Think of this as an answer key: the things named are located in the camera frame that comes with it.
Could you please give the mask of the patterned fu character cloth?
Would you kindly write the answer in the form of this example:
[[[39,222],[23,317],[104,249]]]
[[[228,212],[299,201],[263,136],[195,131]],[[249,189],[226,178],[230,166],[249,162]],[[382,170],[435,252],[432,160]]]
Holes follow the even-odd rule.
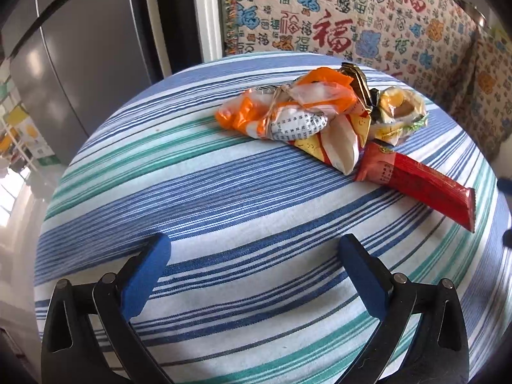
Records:
[[[511,52],[454,0],[221,0],[228,54],[338,56],[447,111],[489,159],[511,137]]]

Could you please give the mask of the burger print wrapper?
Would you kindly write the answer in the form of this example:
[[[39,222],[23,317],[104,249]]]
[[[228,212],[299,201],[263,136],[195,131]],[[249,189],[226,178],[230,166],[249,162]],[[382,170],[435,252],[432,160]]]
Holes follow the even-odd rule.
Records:
[[[415,91],[392,86],[384,90],[372,88],[370,95],[373,108],[369,140],[395,147],[427,126],[424,100]]]

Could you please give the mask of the steel pot with lid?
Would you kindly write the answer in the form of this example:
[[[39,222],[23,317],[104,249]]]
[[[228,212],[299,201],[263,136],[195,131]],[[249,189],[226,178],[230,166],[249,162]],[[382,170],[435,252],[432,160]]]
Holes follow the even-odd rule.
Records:
[[[478,10],[478,8],[472,4],[465,2],[464,0],[457,0],[457,3],[462,8],[462,10],[481,28],[488,29],[489,23],[487,17]]]

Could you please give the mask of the grey refrigerator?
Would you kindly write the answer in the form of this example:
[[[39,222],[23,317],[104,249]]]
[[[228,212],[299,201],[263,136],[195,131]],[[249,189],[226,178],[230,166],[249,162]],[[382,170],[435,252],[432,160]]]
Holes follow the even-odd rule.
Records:
[[[18,0],[1,37],[23,106],[64,164],[163,77],[147,0]]]

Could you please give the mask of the striped blue tablecloth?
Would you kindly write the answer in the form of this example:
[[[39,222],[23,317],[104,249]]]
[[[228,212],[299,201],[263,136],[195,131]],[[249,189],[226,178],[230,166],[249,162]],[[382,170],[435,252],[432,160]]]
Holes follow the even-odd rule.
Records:
[[[350,232],[390,270],[456,285],[477,371],[511,320],[511,252],[501,242],[510,216],[490,164],[449,115],[428,102],[428,125],[398,150],[474,188],[474,232],[214,118],[248,88],[339,64],[285,52],[228,57],[114,112],[51,199],[36,248],[38,323],[59,279],[93,283],[162,232],[171,259],[133,325],[174,381],[332,383],[377,325],[336,258]]]

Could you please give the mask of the orange plastic bag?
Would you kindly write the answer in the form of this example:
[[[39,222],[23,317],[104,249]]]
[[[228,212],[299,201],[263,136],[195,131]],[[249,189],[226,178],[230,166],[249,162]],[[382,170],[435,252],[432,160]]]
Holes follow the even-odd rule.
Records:
[[[327,67],[294,82],[249,88],[215,113],[221,127],[261,140],[305,140],[339,115],[362,114],[353,79]]]

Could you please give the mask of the gold foil wrapper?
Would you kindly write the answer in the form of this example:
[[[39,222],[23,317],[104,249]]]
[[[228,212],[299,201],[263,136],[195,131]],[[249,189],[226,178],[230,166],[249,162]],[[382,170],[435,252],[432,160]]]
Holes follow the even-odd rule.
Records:
[[[358,100],[365,111],[370,114],[372,120],[380,117],[378,102],[380,92],[376,88],[369,88],[367,79],[363,71],[355,64],[344,61],[339,71],[352,78],[351,87],[357,95]]]

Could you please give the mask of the red plastic wrapper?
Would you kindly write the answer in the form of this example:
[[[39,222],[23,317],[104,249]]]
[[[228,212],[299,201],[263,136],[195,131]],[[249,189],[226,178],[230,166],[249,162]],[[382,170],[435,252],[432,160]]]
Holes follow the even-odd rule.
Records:
[[[467,231],[476,227],[476,193],[435,169],[371,142],[356,176],[388,186],[452,219]]]

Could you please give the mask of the red white snack wrapper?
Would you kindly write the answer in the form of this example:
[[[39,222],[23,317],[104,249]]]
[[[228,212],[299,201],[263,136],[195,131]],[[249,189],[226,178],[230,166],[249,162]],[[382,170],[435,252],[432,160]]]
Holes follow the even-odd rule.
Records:
[[[337,115],[319,133],[304,140],[290,141],[290,144],[348,175],[358,162],[371,123],[367,113]]]

